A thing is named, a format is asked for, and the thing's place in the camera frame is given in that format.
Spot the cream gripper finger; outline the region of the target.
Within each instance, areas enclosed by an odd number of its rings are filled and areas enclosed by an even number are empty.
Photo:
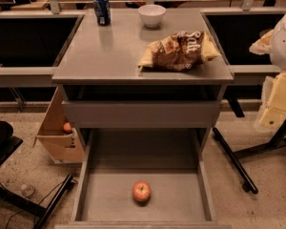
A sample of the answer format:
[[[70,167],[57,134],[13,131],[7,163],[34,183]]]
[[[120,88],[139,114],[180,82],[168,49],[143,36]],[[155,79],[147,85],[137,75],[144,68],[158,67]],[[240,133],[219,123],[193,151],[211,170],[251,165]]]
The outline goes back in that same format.
[[[269,54],[272,35],[273,30],[264,32],[262,36],[251,45],[249,52],[257,55]]]

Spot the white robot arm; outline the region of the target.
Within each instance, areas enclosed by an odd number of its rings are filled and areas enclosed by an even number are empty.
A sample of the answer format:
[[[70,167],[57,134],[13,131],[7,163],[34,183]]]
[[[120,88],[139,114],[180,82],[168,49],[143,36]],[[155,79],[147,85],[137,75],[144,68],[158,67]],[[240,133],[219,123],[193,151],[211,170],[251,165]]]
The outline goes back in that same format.
[[[257,55],[269,54],[274,65],[286,70],[286,13],[273,30],[255,41],[249,52]]]

